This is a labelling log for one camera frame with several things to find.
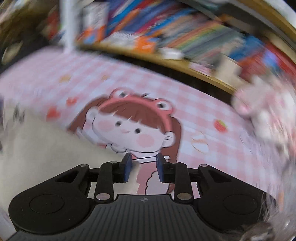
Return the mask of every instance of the cartoon ear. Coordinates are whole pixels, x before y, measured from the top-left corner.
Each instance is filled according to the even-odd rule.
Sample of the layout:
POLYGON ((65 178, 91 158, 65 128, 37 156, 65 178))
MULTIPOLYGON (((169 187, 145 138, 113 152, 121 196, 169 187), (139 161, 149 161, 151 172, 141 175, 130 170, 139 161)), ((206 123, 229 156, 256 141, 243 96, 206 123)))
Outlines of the cartoon ear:
POLYGON ((176 136, 174 132, 167 131, 165 133, 166 137, 163 141, 163 147, 170 147, 175 144, 176 136))
POLYGON ((85 120, 93 122, 93 120, 96 118, 96 115, 98 113, 99 113, 98 107, 90 108, 86 113, 85 120))

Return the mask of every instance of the brown hair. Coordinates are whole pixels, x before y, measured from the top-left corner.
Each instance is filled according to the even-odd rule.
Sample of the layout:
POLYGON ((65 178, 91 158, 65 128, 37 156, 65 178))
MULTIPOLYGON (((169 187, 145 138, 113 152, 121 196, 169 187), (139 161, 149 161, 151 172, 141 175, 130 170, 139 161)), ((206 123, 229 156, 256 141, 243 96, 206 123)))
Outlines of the brown hair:
MULTIPOLYGON (((83 110, 76 116, 75 120, 70 124, 68 130, 75 133, 77 128, 83 129, 88 110, 92 107, 99 107, 101 104, 103 104, 107 100, 109 100, 109 98, 103 96, 89 102, 83 108, 83 110)), ((150 99, 147 97, 145 97, 145 100, 153 101, 153 99, 150 99)), ((127 119, 130 118, 131 120, 135 122, 140 122, 143 125, 146 125, 152 128, 160 128, 163 134, 166 132, 165 126, 162 122, 161 117, 150 108, 138 103, 133 103, 131 101, 115 102, 110 105, 106 105, 105 107, 100 109, 100 111, 103 113, 116 113, 116 115, 118 116, 121 116, 127 119)), ((175 134, 175 143, 171 147, 162 148, 160 153, 164 156, 169 156, 170 157, 169 161, 171 162, 171 161, 177 161, 177 154, 178 154, 178 149, 180 146, 180 139, 181 139, 181 125, 176 118, 170 115, 168 115, 168 118, 171 121, 172 132, 174 132, 175 134)))

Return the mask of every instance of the black gripper base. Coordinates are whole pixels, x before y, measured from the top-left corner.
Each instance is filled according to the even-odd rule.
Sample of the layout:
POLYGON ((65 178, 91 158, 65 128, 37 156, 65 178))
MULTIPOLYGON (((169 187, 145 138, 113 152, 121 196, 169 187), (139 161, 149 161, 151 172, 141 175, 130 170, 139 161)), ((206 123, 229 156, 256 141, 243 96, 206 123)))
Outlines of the black gripper base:
POLYGON ((10 241, 217 241, 218 236, 192 206, 175 203, 170 195, 119 195, 95 206, 84 223, 69 231, 48 236, 19 231, 10 241))

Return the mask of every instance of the stuffed animal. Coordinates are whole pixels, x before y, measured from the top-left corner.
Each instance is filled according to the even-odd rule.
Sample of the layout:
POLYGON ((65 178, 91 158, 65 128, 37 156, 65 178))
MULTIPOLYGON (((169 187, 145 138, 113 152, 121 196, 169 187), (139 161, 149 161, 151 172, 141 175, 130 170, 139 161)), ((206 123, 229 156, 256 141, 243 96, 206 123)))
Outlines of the stuffed animal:
POLYGON ((239 241, 292 241, 296 237, 296 166, 289 163, 282 175, 282 199, 267 195, 263 206, 263 221, 252 225, 239 241))
POLYGON ((239 89, 232 106, 250 118, 256 137, 273 142, 285 157, 296 154, 296 95, 292 85, 275 75, 254 76, 252 84, 239 89))

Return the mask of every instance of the cartoon character print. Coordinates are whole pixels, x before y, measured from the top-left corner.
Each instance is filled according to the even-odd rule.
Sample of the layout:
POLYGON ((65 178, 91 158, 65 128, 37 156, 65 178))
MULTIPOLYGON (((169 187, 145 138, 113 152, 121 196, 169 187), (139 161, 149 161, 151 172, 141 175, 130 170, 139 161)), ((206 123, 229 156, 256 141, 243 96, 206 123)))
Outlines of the cartoon character print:
MULTIPOLYGON (((68 130, 116 153, 130 152, 133 159, 141 163, 138 194, 150 194, 147 183, 155 183, 151 178, 158 179, 153 175, 156 154, 163 154, 169 162, 177 161, 181 125, 172 113, 173 107, 167 100, 151 99, 147 94, 118 88, 109 97, 102 96, 88 103, 68 130)), ((161 186, 159 191, 152 192, 156 194, 166 188, 170 193, 174 189, 173 184, 161 186)))

